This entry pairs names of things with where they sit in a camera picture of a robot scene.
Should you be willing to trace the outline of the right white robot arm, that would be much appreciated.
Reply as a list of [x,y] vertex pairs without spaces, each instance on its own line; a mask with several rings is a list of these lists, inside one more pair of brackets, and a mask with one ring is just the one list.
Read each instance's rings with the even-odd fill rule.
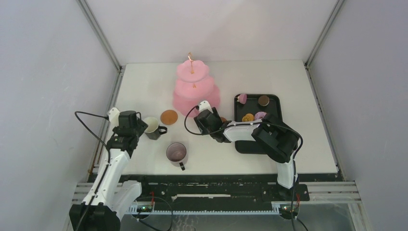
[[297,194],[297,170],[295,157],[303,146],[303,137],[273,114],[262,119],[236,122],[222,121],[216,108],[201,109],[194,117],[199,133],[211,136],[219,143],[237,141],[255,142],[277,164],[278,194],[283,200],[291,200]]

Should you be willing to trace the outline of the black mug with white inside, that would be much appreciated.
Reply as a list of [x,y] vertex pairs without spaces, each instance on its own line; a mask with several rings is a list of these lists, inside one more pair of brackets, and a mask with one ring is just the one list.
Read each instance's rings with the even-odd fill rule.
[[157,118],[146,117],[143,122],[147,125],[144,133],[150,140],[158,140],[162,135],[167,134],[167,127],[160,126]]

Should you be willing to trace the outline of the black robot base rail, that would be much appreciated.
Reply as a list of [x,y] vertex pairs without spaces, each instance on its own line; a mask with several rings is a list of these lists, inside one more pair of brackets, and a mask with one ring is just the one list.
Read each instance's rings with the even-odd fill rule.
[[273,202],[310,200],[306,185],[296,192],[277,185],[276,174],[260,175],[123,175],[120,183],[142,184],[138,202],[155,202],[155,209],[173,212],[258,212],[272,209]]

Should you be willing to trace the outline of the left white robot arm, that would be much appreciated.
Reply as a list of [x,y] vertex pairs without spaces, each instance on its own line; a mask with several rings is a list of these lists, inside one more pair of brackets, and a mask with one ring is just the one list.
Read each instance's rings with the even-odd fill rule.
[[146,200],[150,187],[142,182],[125,182],[124,188],[115,193],[124,168],[136,149],[148,125],[135,111],[120,112],[112,108],[104,119],[113,128],[107,142],[102,142],[106,155],[96,180],[88,194],[78,205],[72,205],[69,217],[76,231],[118,231],[121,219],[133,200]]

